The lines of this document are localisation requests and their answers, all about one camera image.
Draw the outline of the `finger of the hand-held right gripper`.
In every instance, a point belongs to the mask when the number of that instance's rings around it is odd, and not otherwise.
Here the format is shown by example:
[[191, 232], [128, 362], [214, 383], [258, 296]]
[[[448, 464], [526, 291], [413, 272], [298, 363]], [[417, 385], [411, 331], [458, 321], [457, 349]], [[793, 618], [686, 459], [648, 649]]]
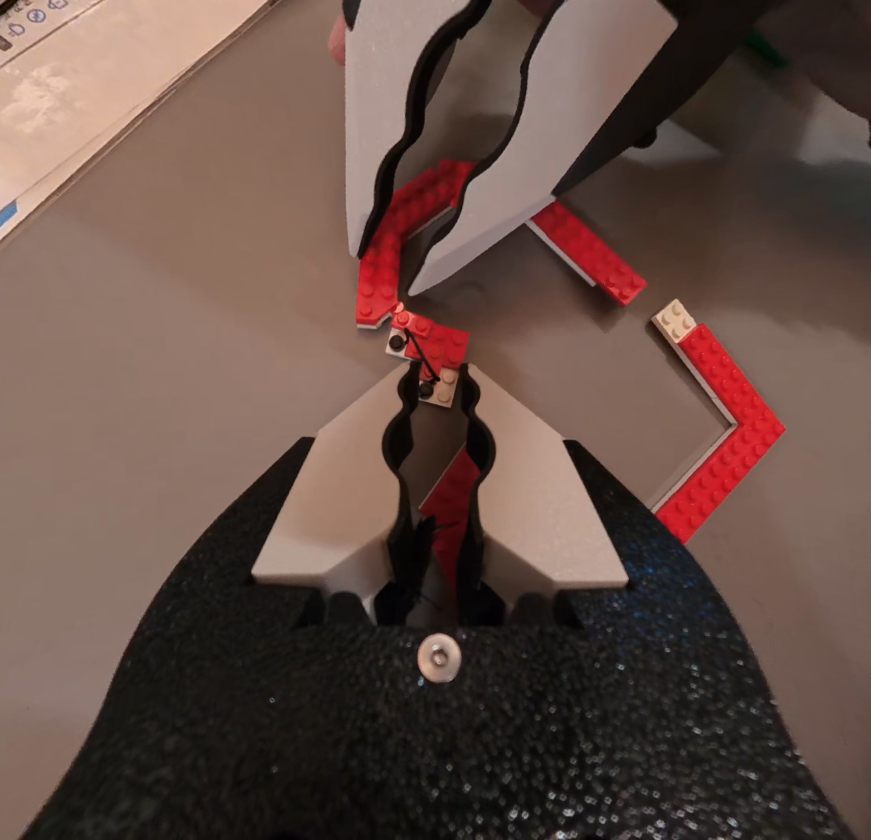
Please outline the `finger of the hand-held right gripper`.
[[404, 153], [421, 135], [427, 92], [450, 45], [492, 0], [343, 0], [346, 213], [361, 258], [391, 202]]
[[455, 214], [408, 285], [452, 276], [553, 200], [558, 183], [624, 99], [678, 22], [659, 0], [563, 0], [521, 68], [506, 140], [476, 164]]

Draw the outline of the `lego instruction booklet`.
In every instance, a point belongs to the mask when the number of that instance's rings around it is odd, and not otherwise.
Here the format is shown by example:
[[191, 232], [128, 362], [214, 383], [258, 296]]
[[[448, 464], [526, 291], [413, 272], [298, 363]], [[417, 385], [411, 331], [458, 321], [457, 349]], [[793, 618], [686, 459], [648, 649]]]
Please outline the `lego instruction booklet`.
[[1, 236], [278, 0], [20, 0], [2, 15]]

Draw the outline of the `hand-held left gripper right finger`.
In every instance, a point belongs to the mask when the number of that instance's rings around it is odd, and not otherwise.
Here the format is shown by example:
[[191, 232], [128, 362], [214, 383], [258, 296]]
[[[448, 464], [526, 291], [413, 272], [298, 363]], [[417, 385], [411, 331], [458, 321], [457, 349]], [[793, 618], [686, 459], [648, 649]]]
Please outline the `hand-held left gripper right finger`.
[[478, 475], [457, 562], [459, 611], [502, 613], [527, 594], [625, 587], [562, 436], [474, 365], [461, 377]]

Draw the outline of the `red straight lego plate strip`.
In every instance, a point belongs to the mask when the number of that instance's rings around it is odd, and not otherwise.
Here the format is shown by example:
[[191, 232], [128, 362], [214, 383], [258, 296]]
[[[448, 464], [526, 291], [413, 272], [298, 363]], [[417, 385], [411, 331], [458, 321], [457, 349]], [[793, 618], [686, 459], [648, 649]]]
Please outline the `red straight lego plate strip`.
[[628, 305], [646, 289], [647, 280], [559, 201], [550, 203], [526, 223], [577, 274], [619, 305]]

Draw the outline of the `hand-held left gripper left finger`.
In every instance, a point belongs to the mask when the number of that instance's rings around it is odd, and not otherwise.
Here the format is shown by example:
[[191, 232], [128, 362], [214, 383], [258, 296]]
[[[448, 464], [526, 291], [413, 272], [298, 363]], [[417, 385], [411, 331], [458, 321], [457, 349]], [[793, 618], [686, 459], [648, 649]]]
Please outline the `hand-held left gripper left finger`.
[[254, 563], [259, 584], [356, 594], [376, 616], [419, 596], [419, 539], [401, 465], [419, 364], [393, 370], [317, 433]]

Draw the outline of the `small green piece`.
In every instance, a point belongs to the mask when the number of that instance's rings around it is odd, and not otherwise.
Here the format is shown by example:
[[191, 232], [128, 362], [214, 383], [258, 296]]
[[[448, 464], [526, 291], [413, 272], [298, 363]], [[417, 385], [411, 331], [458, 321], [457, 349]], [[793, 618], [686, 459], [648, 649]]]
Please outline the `small green piece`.
[[744, 45], [772, 68], [784, 68], [788, 59], [784, 57], [759, 29], [753, 28], [746, 36]]

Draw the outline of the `small red lego assembly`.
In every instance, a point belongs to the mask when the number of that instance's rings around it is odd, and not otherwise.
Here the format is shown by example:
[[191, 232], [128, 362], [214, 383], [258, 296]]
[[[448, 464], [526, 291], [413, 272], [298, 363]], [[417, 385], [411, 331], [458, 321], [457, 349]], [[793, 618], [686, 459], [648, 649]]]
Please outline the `small red lego assembly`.
[[419, 364], [423, 403], [451, 408], [469, 338], [467, 332], [443, 326], [398, 303], [389, 324], [386, 353]]

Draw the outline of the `red angled lego frame piece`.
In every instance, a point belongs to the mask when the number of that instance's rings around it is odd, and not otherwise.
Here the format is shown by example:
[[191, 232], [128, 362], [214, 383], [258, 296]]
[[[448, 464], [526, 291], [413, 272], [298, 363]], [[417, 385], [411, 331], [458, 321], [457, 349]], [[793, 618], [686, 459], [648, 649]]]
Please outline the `red angled lego frame piece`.
[[651, 318], [706, 395], [727, 419], [724, 435], [652, 508], [659, 521], [686, 543], [785, 432], [744, 373], [681, 301]]

